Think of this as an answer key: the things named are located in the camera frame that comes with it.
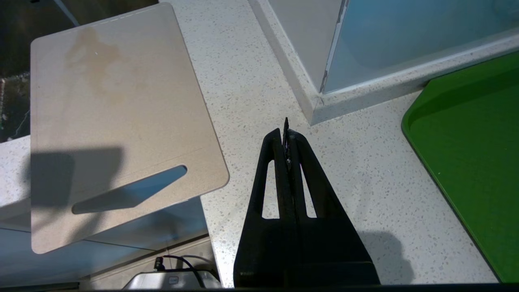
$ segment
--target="green tray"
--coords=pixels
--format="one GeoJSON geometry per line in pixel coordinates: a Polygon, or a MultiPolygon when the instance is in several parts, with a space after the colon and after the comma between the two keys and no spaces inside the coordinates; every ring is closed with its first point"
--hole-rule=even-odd
{"type": "Polygon", "coordinates": [[[519,282],[519,52],[433,79],[402,130],[500,280],[519,282]]]}

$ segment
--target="cable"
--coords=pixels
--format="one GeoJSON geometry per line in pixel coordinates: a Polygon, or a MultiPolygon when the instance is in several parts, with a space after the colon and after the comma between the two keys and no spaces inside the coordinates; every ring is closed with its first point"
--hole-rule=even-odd
{"type": "Polygon", "coordinates": [[[178,257],[178,256],[172,256],[172,255],[163,255],[162,257],[164,258],[173,258],[173,259],[177,259],[177,260],[181,260],[183,261],[184,263],[187,264],[187,266],[189,268],[191,268],[193,270],[193,273],[195,274],[195,277],[196,277],[196,280],[198,281],[198,284],[200,285],[201,288],[205,288],[204,284],[203,284],[203,281],[202,281],[202,278],[200,277],[200,275],[198,274],[198,271],[195,269],[195,267],[193,267],[193,265],[188,262],[185,258],[183,257],[178,257]]]}

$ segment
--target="white cutting board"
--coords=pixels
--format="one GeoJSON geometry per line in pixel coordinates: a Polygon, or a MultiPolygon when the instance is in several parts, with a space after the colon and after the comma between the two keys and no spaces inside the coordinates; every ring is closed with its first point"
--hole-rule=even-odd
{"type": "Polygon", "coordinates": [[[228,179],[170,4],[32,42],[36,253],[221,188],[228,179]],[[76,203],[179,165],[187,168],[184,176],[136,206],[72,212],[76,203]]]}

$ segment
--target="white trim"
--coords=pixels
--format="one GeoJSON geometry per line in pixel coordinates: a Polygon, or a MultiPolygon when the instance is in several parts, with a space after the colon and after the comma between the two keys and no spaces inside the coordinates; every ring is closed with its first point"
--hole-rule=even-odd
{"type": "Polygon", "coordinates": [[[519,49],[519,30],[501,39],[327,94],[318,93],[267,0],[249,0],[310,125],[421,90],[427,81],[519,49]]]}

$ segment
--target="quartz countertop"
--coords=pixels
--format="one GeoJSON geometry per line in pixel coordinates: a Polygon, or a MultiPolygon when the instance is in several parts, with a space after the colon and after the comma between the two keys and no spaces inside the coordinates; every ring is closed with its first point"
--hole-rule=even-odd
{"type": "MultiPolygon", "coordinates": [[[[310,127],[248,2],[168,2],[230,174],[227,186],[201,197],[224,287],[233,286],[263,137],[281,128],[285,117],[308,139],[382,284],[497,281],[402,134],[402,116],[418,92],[310,127]]],[[[29,144],[29,138],[17,139],[0,150],[29,144]]],[[[18,174],[11,172],[27,153],[15,154],[0,156],[0,177],[9,180],[0,189],[0,206],[24,198],[18,174]]],[[[267,191],[273,193],[273,186],[269,176],[267,191]]],[[[276,216],[273,194],[266,194],[264,213],[276,216]]]]}

